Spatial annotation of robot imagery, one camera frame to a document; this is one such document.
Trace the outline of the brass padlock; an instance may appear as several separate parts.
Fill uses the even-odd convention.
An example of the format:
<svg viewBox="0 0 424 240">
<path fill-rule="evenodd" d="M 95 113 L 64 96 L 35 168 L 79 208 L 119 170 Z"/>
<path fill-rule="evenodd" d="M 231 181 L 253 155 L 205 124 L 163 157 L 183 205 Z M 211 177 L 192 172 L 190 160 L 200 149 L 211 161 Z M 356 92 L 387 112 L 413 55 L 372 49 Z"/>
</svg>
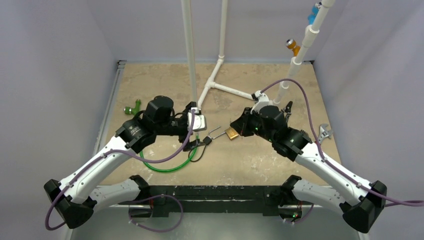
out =
<svg viewBox="0 0 424 240">
<path fill-rule="evenodd" d="M 212 129 L 211 131 L 209 131 L 208 134 L 207 134 L 207 137 L 210 138 L 211 140 L 214 140 L 214 139 L 217 139 L 217 138 L 225 135 L 232 141 L 232 140 L 234 140 L 234 139 L 236 139 L 237 137 L 240 136 L 240 134 L 237 133 L 232 127 L 227 128 L 226 130 L 224 130 L 223 132 L 221 132 L 221 133 L 219 133 L 215 136 L 211 135 L 213 132 L 215 132 L 216 130 L 219 130 L 220 128 L 221 128 L 221 126 L 218 126 L 214 129 Z"/>
</svg>

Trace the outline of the green cable lock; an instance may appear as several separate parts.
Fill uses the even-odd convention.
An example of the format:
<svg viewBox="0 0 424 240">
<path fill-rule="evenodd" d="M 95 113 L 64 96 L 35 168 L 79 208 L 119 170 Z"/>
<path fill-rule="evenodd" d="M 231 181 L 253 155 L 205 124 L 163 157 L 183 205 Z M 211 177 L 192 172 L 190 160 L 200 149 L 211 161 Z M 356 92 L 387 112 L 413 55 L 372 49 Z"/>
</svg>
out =
<svg viewBox="0 0 424 240">
<path fill-rule="evenodd" d="M 165 158 L 171 156 L 172 154 L 174 154 L 181 146 L 182 146 L 182 143 L 179 143 L 178 138 L 175 137 L 175 136 L 158 135 L 156 137 L 155 143 L 147 146 L 146 148 L 144 148 L 142 150 L 142 155 L 143 155 L 143 158 L 148 159 L 148 160 L 153 160 L 153 161 L 162 160 L 162 159 L 165 159 Z M 195 152 L 196 153 L 196 155 L 194 157 L 195 159 L 200 156 L 202 149 L 203 148 L 199 148 Z M 166 162 L 148 163 L 148 164 L 151 167 L 153 167 L 155 169 L 160 169 L 160 170 L 175 169 L 175 168 L 183 165 L 189 159 L 188 153 L 189 152 L 181 151 L 175 157 L 173 157 L 172 159 L 170 159 Z M 194 167 L 194 165 L 198 162 L 188 161 L 183 167 L 180 167 L 178 170 L 174 170 L 172 172 L 158 172 L 158 171 L 152 170 L 149 167 L 147 167 L 144 164 L 144 162 L 138 161 L 137 163 L 141 164 L 141 167 L 140 167 L 141 172 L 160 174 L 160 173 L 182 172 L 182 170 L 190 169 L 191 167 Z"/>
</svg>

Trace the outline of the black cable loop lock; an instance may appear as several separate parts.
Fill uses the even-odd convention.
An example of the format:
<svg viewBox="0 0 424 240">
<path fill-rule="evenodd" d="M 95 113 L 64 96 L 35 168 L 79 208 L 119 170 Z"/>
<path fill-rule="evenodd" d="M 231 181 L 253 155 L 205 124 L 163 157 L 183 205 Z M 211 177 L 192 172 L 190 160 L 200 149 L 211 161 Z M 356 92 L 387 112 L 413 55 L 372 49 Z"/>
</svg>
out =
<svg viewBox="0 0 424 240">
<path fill-rule="evenodd" d="M 202 141 L 199 139 L 196 139 L 194 142 L 194 145 L 191 147 L 190 151 L 188 152 L 188 160 L 192 163 L 196 163 L 200 161 L 207 149 L 207 147 L 212 143 L 213 139 L 210 136 L 206 136 Z M 201 154 L 198 158 L 195 159 L 196 151 L 198 148 L 202 148 Z"/>
</svg>

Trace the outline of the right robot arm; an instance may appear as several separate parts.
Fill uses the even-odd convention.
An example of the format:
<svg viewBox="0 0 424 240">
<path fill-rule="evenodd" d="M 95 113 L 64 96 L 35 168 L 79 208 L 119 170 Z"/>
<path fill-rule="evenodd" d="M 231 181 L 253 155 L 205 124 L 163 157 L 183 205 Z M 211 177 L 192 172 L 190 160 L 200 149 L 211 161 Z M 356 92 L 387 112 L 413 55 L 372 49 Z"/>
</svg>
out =
<svg viewBox="0 0 424 240">
<path fill-rule="evenodd" d="M 288 204 L 307 201 L 331 209 L 358 232 L 367 234 L 386 201 L 387 186 L 370 182 L 340 165 L 311 140 L 304 130 L 288 126 L 285 113 L 276 106 L 265 106 L 259 112 L 246 107 L 241 116 L 230 123 L 240 136 L 259 136 L 271 143 L 282 157 L 304 166 L 323 179 L 329 187 L 320 187 L 298 179 L 281 189 L 280 196 Z"/>
</svg>

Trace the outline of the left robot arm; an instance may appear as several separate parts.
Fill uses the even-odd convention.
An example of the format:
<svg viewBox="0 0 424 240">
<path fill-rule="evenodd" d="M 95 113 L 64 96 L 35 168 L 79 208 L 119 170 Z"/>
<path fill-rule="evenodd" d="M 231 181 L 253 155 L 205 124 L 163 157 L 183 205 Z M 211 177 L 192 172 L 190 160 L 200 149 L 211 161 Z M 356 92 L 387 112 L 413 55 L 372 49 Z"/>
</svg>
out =
<svg viewBox="0 0 424 240">
<path fill-rule="evenodd" d="M 206 129 L 206 117 L 195 102 L 190 102 L 184 111 L 175 112 L 171 98 L 156 96 L 144 110 L 125 121 L 82 167 L 61 180 L 50 179 L 44 184 L 51 202 L 44 222 L 46 229 L 54 229 L 50 225 L 53 211 L 63 219 L 64 226 L 75 229 L 94 213 L 112 205 L 151 204 L 150 186 L 139 175 L 109 186 L 101 186 L 101 182 L 126 161 L 138 159 L 139 153 L 158 136 L 176 136 L 181 144 L 179 150 L 187 151 L 191 135 Z"/>
</svg>

